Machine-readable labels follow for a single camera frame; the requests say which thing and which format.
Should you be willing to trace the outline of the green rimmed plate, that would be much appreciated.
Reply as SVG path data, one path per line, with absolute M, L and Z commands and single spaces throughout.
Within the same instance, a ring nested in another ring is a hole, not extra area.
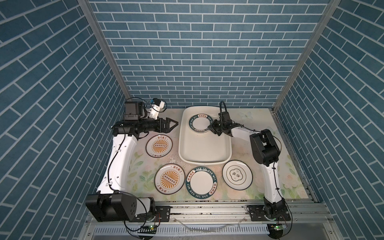
M 214 119 L 207 114 L 197 114 L 190 118 L 195 118 L 194 126 L 199 130 L 198 134 L 206 133 L 209 131 L 209 126 L 213 123 Z
M 215 173 L 203 166 L 192 169 L 186 177 L 188 193 L 199 200 L 210 198 L 217 190 L 218 179 Z
M 195 118 L 190 118 L 189 120 L 189 127 L 194 133 L 199 133 L 199 130 L 195 128 L 194 126 Z

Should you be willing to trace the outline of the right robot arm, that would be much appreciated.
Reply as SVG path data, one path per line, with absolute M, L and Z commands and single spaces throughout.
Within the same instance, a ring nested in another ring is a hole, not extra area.
M 281 151 L 271 131 L 268 129 L 260 131 L 248 129 L 234 122 L 228 111 L 221 111 L 219 119 L 214 120 L 208 129 L 217 136 L 226 134 L 251 144 L 253 158 L 261 165 L 264 177 L 264 214 L 266 218 L 273 220 L 287 212 L 287 203 L 281 192 L 278 179 L 278 160 Z

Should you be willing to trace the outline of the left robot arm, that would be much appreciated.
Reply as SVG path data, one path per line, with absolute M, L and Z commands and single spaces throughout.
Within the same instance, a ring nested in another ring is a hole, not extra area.
M 128 221 L 146 223 L 154 218 L 156 205 L 153 198 L 138 198 L 127 192 L 124 184 L 131 157 L 140 134 L 170 133 L 179 123 L 170 118 L 159 118 L 167 109 L 162 99 L 150 102 L 150 111 L 143 99 L 132 98 L 125 102 L 121 121 L 112 126 L 113 146 L 106 172 L 96 194 L 87 195 L 85 205 L 98 222 Z

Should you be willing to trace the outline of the white plastic bin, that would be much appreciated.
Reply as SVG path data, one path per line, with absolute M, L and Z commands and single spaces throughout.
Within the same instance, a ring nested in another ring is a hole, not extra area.
M 214 120 L 219 119 L 218 107 L 195 106 L 184 110 L 180 122 L 179 156 L 190 164 L 208 166 L 224 164 L 232 156 L 231 137 L 213 134 L 210 130 L 206 133 L 194 133 L 189 127 L 190 117 L 197 114 L 210 115 Z

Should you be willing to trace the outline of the orange sunburst plate rear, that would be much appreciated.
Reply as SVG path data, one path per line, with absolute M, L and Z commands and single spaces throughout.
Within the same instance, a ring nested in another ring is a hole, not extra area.
M 146 152 L 150 157 L 161 158 L 166 156 L 173 148 L 173 141 L 167 135 L 156 135 L 146 144 Z

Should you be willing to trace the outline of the orange sunburst plate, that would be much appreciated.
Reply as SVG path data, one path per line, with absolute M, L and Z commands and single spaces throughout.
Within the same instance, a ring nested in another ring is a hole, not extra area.
M 173 141 L 167 135 L 156 135 L 146 144 L 146 152 L 150 157 L 161 158 L 166 156 L 173 148 Z
M 177 164 L 162 166 L 156 173 L 154 183 L 158 192 L 163 195 L 177 193 L 184 185 L 185 171 Z

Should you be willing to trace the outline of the white plate clover motif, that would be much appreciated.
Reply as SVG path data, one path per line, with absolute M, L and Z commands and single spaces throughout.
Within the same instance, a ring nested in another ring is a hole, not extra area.
M 237 191 L 248 189 L 253 182 L 253 174 L 249 166 L 238 160 L 227 162 L 222 169 L 222 176 L 225 183 Z

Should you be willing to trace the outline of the orange sunburst plate front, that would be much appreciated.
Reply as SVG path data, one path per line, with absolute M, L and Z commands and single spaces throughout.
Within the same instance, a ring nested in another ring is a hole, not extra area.
M 162 166 L 156 173 L 154 183 L 158 192 L 163 195 L 177 193 L 184 185 L 185 171 L 177 164 Z

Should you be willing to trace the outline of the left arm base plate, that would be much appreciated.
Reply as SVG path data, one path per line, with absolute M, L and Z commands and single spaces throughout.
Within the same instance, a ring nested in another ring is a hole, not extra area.
M 151 208 L 147 213 L 136 214 L 130 223 L 143 223 L 145 220 L 148 222 L 152 221 L 154 217 L 159 217 L 157 221 L 160 223 L 169 222 L 171 214 L 170 206 L 155 206 Z

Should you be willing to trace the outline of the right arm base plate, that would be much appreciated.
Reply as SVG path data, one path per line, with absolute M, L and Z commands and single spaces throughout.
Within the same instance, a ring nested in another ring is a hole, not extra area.
M 289 212 L 289 209 L 287 207 L 285 207 L 282 212 L 274 214 L 273 216 L 267 215 L 264 205 L 247 205 L 245 209 L 249 214 L 252 222 L 262 222 L 262 221 L 288 222 L 292 219 L 292 215 Z

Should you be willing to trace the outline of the aluminium mounting rail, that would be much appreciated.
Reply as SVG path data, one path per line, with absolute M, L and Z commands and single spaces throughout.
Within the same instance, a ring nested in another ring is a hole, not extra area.
M 324 203 L 315 203 L 311 200 L 287 200 L 292 219 L 281 223 L 309 223 L 330 224 L 334 222 L 328 208 Z M 272 224 L 275 221 L 252 222 L 245 207 L 247 205 L 262 205 L 261 201 L 203 201 L 203 202 L 158 202 L 156 206 L 170 206 L 169 222 L 183 224 Z

